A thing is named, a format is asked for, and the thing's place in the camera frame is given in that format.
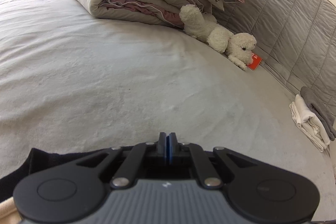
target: stuffed animal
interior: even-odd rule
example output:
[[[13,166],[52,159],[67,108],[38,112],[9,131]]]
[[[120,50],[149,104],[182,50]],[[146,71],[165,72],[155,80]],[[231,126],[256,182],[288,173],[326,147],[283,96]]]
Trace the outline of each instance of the stuffed animal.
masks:
[[[242,70],[246,70],[246,64],[253,62],[251,50],[257,43],[253,35],[233,34],[219,25],[213,15],[202,15],[201,11],[192,4],[183,6],[179,15],[184,23],[186,34],[207,43],[219,53],[225,52],[228,59]]]

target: bed sheet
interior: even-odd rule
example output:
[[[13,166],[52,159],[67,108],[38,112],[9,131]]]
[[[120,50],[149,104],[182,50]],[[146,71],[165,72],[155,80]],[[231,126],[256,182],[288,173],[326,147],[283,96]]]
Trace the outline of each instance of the bed sheet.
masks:
[[[336,219],[331,161],[295,127],[293,95],[164,26],[96,19],[76,0],[0,0],[0,177],[32,147],[89,151],[157,140],[225,146],[319,188]]]

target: gray quilted headboard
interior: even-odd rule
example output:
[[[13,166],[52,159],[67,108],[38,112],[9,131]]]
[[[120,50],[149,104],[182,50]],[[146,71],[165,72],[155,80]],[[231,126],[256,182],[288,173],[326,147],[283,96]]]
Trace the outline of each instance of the gray quilted headboard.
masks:
[[[257,39],[262,66],[290,91],[310,87],[336,115],[336,7],[328,0],[245,0],[214,10],[218,22]]]

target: metal screw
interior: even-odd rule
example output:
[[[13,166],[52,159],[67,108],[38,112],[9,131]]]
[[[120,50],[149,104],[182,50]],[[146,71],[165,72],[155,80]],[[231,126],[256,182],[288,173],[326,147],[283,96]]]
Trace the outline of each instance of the metal screw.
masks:
[[[124,187],[129,184],[129,180],[127,178],[115,178],[112,183],[116,187]]]
[[[216,187],[216,186],[219,186],[222,182],[218,178],[207,178],[204,180],[204,183],[206,186]]]

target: plush toy ear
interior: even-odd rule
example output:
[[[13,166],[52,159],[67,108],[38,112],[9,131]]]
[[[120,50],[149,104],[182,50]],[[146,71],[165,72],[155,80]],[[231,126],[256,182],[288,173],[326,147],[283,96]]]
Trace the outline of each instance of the plush toy ear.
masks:
[[[219,53],[223,53],[227,47],[230,33],[223,27],[217,27],[212,30],[207,38],[207,43],[211,48]]]

